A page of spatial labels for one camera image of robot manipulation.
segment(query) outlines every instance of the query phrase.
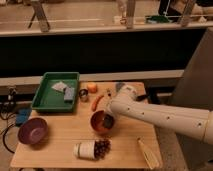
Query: blue object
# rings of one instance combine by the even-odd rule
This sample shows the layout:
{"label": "blue object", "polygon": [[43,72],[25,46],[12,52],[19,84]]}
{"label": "blue object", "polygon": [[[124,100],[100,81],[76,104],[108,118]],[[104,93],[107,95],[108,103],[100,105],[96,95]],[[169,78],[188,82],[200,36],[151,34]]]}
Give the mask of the blue object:
{"label": "blue object", "polygon": [[16,126],[21,126],[24,122],[26,122],[30,116],[31,109],[20,109],[16,116]]}

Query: green plastic tray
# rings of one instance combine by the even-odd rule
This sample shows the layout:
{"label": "green plastic tray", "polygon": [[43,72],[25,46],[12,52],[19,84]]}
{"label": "green plastic tray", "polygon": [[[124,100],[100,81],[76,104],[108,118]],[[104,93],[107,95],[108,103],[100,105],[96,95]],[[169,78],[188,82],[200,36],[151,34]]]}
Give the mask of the green plastic tray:
{"label": "green plastic tray", "polygon": [[[60,81],[69,87],[75,88],[74,98],[71,103],[64,102],[64,94],[52,89],[52,86]],[[78,83],[78,72],[45,73],[33,98],[32,109],[37,112],[72,112],[76,103]]]}
{"label": "green plastic tray", "polygon": [[147,23],[170,23],[170,20],[164,15],[146,16]]}

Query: cup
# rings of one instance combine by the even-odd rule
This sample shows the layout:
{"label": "cup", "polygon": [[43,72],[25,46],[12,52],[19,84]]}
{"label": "cup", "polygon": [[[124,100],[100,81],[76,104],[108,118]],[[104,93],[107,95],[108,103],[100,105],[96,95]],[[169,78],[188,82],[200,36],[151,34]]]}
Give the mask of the cup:
{"label": "cup", "polygon": [[104,110],[96,111],[90,119],[91,127],[99,135],[104,135],[110,132],[114,126],[114,123],[114,118],[105,113]]}
{"label": "cup", "polygon": [[79,97],[80,97],[80,100],[82,102],[87,102],[88,101],[88,90],[87,89],[81,89],[79,91]]}
{"label": "cup", "polygon": [[95,140],[84,141],[74,146],[73,153],[78,158],[95,160]]}

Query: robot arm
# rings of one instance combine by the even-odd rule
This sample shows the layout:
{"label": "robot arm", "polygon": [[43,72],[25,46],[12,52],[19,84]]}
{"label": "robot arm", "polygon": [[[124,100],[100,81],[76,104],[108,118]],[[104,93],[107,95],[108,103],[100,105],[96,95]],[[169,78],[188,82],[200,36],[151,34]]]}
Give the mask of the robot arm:
{"label": "robot arm", "polygon": [[106,112],[139,119],[213,144],[213,113],[209,110],[136,102],[137,91],[125,85],[109,102]]}

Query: wooden table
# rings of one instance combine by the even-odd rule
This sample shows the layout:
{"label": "wooden table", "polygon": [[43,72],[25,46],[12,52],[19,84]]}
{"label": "wooden table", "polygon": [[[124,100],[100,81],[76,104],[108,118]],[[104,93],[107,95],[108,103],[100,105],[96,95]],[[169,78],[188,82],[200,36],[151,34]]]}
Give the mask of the wooden table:
{"label": "wooden table", "polygon": [[[73,113],[38,114],[32,111],[31,117],[44,118],[49,126],[48,136],[34,146],[18,144],[13,156],[12,168],[148,168],[148,165],[139,150],[137,138],[142,138],[156,154],[162,165],[159,145],[153,125],[143,121],[120,116],[111,132],[105,136],[97,135],[90,126],[92,116],[91,103],[98,94],[105,93],[97,110],[105,109],[109,101],[106,89],[109,88],[115,96],[115,82],[98,82],[99,91],[89,94],[89,102],[78,100]],[[145,93],[143,83],[128,83],[134,85],[140,95]],[[111,141],[111,150],[104,159],[82,160],[73,155],[76,143],[99,138],[108,138]]]}

